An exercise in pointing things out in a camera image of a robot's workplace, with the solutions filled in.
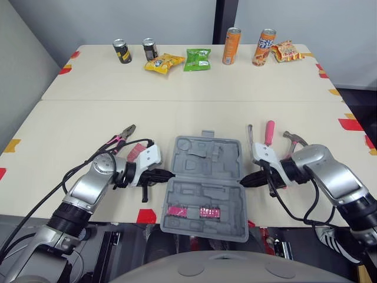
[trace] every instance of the black soda can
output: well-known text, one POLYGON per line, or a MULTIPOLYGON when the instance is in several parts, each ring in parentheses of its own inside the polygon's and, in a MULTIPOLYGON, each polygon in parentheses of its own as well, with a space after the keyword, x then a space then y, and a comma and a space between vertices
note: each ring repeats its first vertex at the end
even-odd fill
POLYGON ((155 57, 158 57, 156 43, 154 42, 153 38, 144 39, 143 47, 144 47, 145 57, 147 57, 148 61, 151 61, 155 59, 155 57))
POLYGON ((114 49, 118 55, 120 63, 126 64, 132 61, 130 50, 128 50, 127 44, 121 38, 114 40, 114 49))

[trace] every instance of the red-handled pliers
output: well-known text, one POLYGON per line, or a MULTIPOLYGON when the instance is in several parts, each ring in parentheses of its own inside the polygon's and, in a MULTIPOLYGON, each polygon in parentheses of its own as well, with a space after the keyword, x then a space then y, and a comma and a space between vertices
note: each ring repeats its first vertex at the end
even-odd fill
POLYGON ((127 138, 134 133, 136 126, 132 124, 130 127, 125 128, 120 134, 113 136, 106 144, 101 146, 98 150, 105 150, 108 147, 117 144, 114 148, 114 153, 117 154, 118 151, 125 146, 127 138))

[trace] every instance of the white sneaker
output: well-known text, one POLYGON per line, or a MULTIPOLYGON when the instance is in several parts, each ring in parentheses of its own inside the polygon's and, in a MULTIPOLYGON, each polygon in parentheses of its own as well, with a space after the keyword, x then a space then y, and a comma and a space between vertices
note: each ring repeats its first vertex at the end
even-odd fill
POLYGON ((347 253, 340 243, 335 239, 335 230, 331 227, 316 227, 316 234, 318 240, 320 240, 324 245, 328 246, 330 249, 338 252, 339 254, 343 255, 346 259, 353 262, 354 264, 359 264, 360 261, 356 258, 352 257, 349 253, 347 253))

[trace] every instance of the gray plastic toolbox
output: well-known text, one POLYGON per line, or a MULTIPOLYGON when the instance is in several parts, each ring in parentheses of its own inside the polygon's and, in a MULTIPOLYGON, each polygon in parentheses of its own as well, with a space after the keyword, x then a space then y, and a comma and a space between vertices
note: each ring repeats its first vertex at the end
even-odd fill
POLYGON ((171 171, 176 176, 167 184, 162 231, 247 241, 246 196, 238 183, 243 177, 238 140, 215 139, 213 131, 203 131, 201 137, 179 136, 171 171))

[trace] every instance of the hammer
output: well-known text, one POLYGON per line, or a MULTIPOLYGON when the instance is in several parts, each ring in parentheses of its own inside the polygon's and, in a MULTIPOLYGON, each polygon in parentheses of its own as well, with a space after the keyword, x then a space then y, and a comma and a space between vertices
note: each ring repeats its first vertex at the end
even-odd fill
POLYGON ((298 143, 301 144, 302 146, 307 146, 307 142, 302 137, 298 136, 297 134, 291 134, 288 131, 285 131, 283 133, 283 137, 287 137, 292 142, 290 144, 290 148, 289 148, 288 155, 286 156, 286 158, 291 157, 298 143))

